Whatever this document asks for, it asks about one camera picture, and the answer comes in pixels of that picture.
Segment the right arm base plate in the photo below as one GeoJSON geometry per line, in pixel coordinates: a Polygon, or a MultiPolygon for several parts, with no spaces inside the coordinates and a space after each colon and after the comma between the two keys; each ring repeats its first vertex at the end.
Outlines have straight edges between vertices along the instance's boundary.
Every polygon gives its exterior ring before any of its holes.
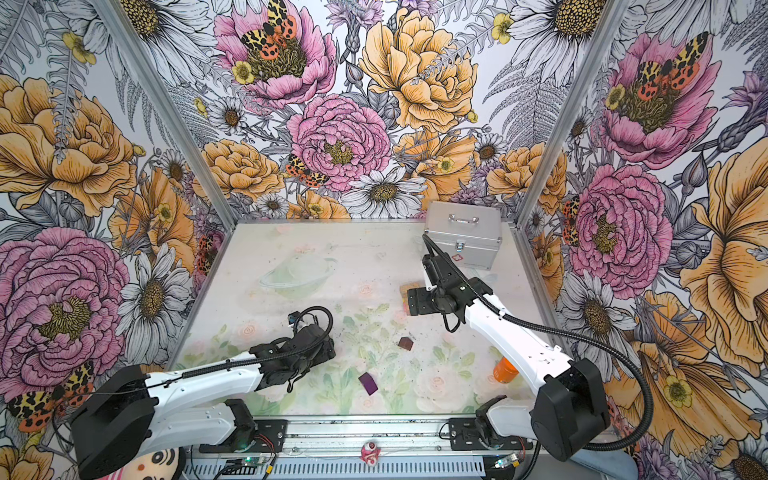
{"type": "Polygon", "coordinates": [[[530,439],[517,436],[502,437],[490,424],[477,417],[449,418],[440,430],[440,437],[448,440],[452,451],[519,451],[531,450],[530,439]]]}

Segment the orange plastic bottle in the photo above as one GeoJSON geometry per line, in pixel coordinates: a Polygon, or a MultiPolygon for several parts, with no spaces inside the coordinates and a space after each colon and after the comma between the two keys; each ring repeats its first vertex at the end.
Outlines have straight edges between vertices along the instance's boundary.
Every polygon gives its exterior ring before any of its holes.
{"type": "Polygon", "coordinates": [[[493,378],[501,384],[511,383],[518,375],[519,371],[506,358],[500,359],[493,370],[493,378]]]}

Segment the silver metal first-aid case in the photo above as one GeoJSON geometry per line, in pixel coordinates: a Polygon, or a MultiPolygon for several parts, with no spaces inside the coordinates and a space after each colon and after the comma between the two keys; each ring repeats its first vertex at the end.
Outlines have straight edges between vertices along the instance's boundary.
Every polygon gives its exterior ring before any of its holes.
{"type": "Polygon", "coordinates": [[[497,209],[450,202],[432,202],[425,233],[457,264],[490,270],[502,244],[497,209]]]}

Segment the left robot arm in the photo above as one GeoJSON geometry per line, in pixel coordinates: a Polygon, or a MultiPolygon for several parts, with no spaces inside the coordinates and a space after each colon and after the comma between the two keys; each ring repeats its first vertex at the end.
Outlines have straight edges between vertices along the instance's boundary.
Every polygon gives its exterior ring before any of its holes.
{"type": "Polygon", "coordinates": [[[243,449],[255,427],[242,396],[292,388],[334,356],[330,331],[308,324],[292,337],[197,368],[145,373],[137,365],[125,367],[70,417],[78,474],[99,479],[141,455],[193,444],[243,449]]]}

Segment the dark brown wood block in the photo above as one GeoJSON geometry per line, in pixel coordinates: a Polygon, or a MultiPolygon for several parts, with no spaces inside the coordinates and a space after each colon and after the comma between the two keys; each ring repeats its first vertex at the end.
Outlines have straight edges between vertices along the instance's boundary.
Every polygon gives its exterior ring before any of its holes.
{"type": "Polygon", "coordinates": [[[413,340],[410,337],[401,337],[398,346],[404,350],[411,351],[413,348],[413,340]]]}

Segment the grey blue cushion pad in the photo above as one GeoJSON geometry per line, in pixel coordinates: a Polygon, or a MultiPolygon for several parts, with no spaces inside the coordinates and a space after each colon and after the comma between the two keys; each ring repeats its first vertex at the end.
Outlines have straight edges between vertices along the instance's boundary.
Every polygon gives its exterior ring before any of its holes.
{"type": "Polygon", "coordinates": [[[570,460],[611,479],[638,479],[638,467],[635,461],[629,454],[623,451],[597,452],[580,450],[570,460]]]}

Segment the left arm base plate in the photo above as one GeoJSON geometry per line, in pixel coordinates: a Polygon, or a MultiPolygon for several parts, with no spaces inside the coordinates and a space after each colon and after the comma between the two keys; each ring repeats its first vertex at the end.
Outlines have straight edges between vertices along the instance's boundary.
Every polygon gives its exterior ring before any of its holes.
{"type": "Polygon", "coordinates": [[[198,451],[204,454],[254,454],[283,451],[288,422],[286,420],[256,420],[240,425],[222,443],[202,444],[198,451]]]}

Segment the small pink red toy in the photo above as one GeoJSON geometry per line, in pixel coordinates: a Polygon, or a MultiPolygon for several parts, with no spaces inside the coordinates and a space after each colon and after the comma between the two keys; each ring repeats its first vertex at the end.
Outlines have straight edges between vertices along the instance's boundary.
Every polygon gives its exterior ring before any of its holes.
{"type": "Polygon", "coordinates": [[[369,466],[375,466],[381,454],[381,448],[374,441],[368,441],[363,444],[360,452],[360,459],[369,466]]]}

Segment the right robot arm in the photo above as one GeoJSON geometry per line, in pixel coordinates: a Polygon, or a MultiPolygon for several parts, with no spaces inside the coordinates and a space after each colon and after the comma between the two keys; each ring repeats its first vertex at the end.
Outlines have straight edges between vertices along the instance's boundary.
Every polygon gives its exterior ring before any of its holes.
{"type": "Polygon", "coordinates": [[[492,293],[476,296],[460,286],[442,296],[438,289],[410,289],[409,314],[454,314],[487,339],[518,371],[535,399],[527,405],[504,397],[479,409],[480,430],[492,445],[506,437],[538,441],[548,453],[566,461],[585,450],[610,423],[600,372],[586,360],[575,361],[552,346],[509,311],[492,293]]]}

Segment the aluminium front rail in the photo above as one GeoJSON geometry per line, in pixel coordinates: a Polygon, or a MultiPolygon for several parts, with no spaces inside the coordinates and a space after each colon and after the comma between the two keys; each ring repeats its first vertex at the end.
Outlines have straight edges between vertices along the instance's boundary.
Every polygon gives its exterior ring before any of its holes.
{"type": "Polygon", "coordinates": [[[261,416],[256,420],[288,422],[283,451],[254,454],[204,454],[202,444],[183,447],[186,466],[180,479],[516,479],[558,473],[602,474],[571,460],[555,458],[536,440],[531,450],[452,451],[440,430],[449,418],[472,414],[261,416]],[[375,466],[360,459],[361,447],[374,441],[381,448],[375,466]]]}

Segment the plush doll toy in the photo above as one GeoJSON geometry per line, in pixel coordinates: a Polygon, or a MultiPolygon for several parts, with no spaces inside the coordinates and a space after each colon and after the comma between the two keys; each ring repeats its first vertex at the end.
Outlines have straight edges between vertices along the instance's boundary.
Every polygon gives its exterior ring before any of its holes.
{"type": "Polygon", "coordinates": [[[186,466],[187,455],[183,448],[155,451],[130,461],[113,472],[111,480],[178,480],[186,466]]]}

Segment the purple wood block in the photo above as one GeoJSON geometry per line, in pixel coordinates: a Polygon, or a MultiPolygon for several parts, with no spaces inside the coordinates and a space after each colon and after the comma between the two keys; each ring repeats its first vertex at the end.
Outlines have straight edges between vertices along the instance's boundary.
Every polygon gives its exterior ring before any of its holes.
{"type": "Polygon", "coordinates": [[[378,391],[378,384],[370,373],[363,373],[358,377],[358,381],[369,396],[372,396],[378,391]]]}

